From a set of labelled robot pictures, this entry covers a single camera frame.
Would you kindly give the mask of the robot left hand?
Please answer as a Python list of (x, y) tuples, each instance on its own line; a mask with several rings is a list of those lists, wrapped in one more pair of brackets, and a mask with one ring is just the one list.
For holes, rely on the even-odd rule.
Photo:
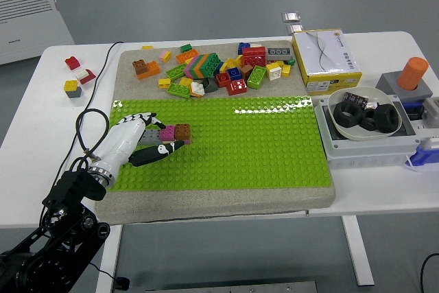
[(122, 118), (109, 130), (96, 149), (97, 159), (92, 162), (88, 172), (101, 180), (102, 185), (111, 187), (116, 183), (122, 165), (131, 163), (139, 167), (153, 163), (164, 159), (185, 144), (183, 140), (177, 140), (136, 151), (138, 142), (150, 124), (159, 128), (166, 127), (156, 118), (156, 113), (139, 113)]

